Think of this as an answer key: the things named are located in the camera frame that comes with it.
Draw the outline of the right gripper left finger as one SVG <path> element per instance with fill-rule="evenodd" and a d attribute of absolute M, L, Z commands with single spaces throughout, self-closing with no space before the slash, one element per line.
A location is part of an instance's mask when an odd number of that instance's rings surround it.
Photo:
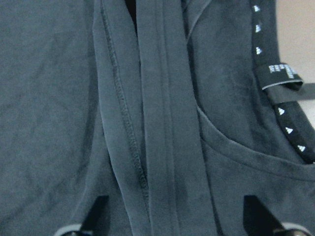
<path fill-rule="evenodd" d="M 79 229 L 79 236 L 94 236 L 101 216 L 105 213 L 109 196 L 98 196 Z"/>

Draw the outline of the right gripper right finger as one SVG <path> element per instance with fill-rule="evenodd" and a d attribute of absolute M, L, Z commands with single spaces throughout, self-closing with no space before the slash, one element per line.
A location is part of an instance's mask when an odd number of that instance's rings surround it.
<path fill-rule="evenodd" d="M 288 236 L 280 221 L 255 195 L 246 195 L 243 206 L 243 226 L 249 236 Z"/>

